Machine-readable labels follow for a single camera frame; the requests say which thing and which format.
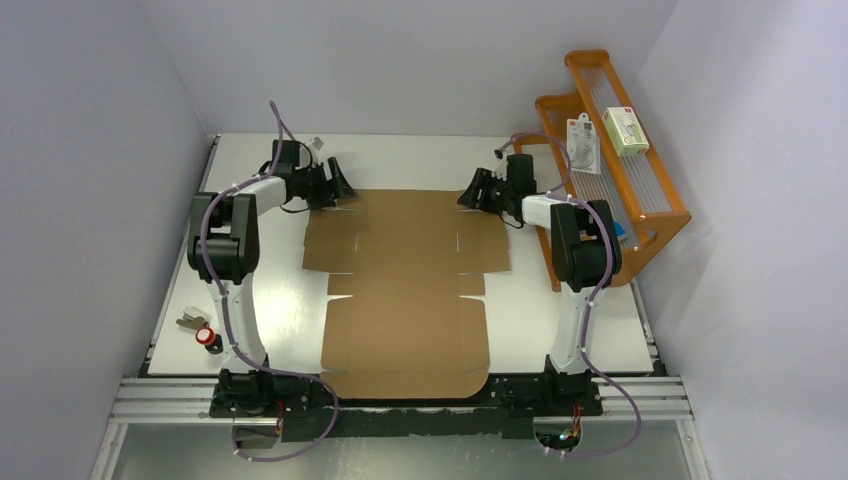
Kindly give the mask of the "orange wooden tiered rack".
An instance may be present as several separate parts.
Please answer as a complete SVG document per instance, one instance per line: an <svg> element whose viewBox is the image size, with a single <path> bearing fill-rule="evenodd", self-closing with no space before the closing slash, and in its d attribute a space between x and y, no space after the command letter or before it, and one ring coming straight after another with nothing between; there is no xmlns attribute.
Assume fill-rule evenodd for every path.
<svg viewBox="0 0 848 480"><path fill-rule="evenodd" d="M529 134L514 144L516 152L524 147L546 145L555 165L554 179L567 174L564 156L550 140L565 138L566 121L586 113L599 130L602 163L598 174L569 175L565 190L584 200L609 202L614 220L625 230L622 242L623 266L612 285L624 286L691 220L677 188L654 147L631 156L615 151L602 116L609 107L635 107L605 50L574 50L564 63L574 79L576 90L560 95L542 95L535 107L542 122L541 134Z"/></svg>

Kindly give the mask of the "brown cardboard box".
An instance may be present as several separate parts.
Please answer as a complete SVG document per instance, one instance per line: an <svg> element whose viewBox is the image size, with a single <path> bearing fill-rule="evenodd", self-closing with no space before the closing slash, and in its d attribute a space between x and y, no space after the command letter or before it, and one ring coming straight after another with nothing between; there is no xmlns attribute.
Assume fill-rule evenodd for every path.
<svg viewBox="0 0 848 480"><path fill-rule="evenodd" d="M493 214L433 190L363 190L311 213L305 269L328 277L322 378L345 400L466 399L490 366L485 275L511 268Z"/></svg>

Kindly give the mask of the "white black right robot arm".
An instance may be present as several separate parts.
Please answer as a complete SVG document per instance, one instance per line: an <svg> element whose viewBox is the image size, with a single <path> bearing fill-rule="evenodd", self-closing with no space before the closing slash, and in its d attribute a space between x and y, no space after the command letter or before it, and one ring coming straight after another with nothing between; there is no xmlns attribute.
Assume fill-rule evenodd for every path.
<svg viewBox="0 0 848 480"><path fill-rule="evenodd" d="M558 375L587 381L609 375L592 359L590 340L604 291L622 267L615 221L606 200L585 201L537 188L529 154L495 152L497 168L478 168L457 204L465 209L508 215L519 226L547 231L556 279L570 291L572 308L559 321L546 366Z"/></svg>

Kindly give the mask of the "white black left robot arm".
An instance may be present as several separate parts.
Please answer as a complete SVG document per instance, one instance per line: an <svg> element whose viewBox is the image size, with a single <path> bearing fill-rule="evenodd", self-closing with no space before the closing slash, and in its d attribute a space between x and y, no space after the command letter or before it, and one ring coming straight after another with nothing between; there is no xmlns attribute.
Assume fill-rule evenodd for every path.
<svg viewBox="0 0 848 480"><path fill-rule="evenodd" d="M247 180L192 199L187 262L206 285L217 320L197 329L194 339L223 358L213 417L283 415L289 407L305 407L319 382L314 374L270 367L253 297L264 213L285 210L295 198L307 211L320 211L357 195L336 157L319 160L319 144L318 138L275 140L271 159Z"/></svg>

